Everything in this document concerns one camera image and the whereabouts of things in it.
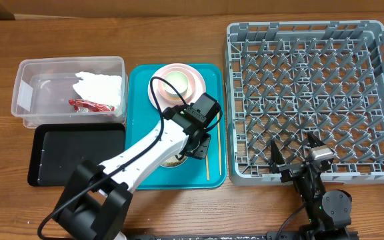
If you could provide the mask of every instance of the white label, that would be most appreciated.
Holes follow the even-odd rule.
[[[33,88],[29,84],[25,83],[24,80],[20,80],[19,95],[17,96],[17,104],[26,109],[31,110]]]

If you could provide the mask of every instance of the blue mat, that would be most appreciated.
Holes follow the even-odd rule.
[[[147,95],[147,86],[152,75],[164,65],[140,65],[131,72],[129,83],[127,127],[125,146],[129,148],[138,140],[146,136],[156,126],[159,115]],[[207,93],[216,98],[219,104],[224,104],[223,100],[223,79],[220,70],[213,64],[198,63],[190,64],[200,74],[202,74],[207,86]],[[220,120],[220,142],[221,142],[221,167],[219,172],[219,146],[217,141],[217,127],[210,131],[211,142],[208,150],[209,156],[209,175],[205,169],[205,160],[188,158],[183,164],[177,167],[158,167],[138,189],[197,189],[214,188],[220,186],[226,179],[226,132],[225,132],[225,113]]]

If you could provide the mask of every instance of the plastic container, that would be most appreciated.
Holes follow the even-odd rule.
[[[68,102],[80,99],[72,85],[78,72],[122,77],[120,106],[110,112],[79,113]],[[124,122],[127,108],[128,76],[121,57],[61,57],[29,59],[17,72],[11,113],[23,118],[28,128],[48,123]]]
[[[270,140],[286,162],[313,132],[335,151],[323,181],[384,183],[384,27],[378,21],[232,23],[225,82],[230,178],[280,185]]]

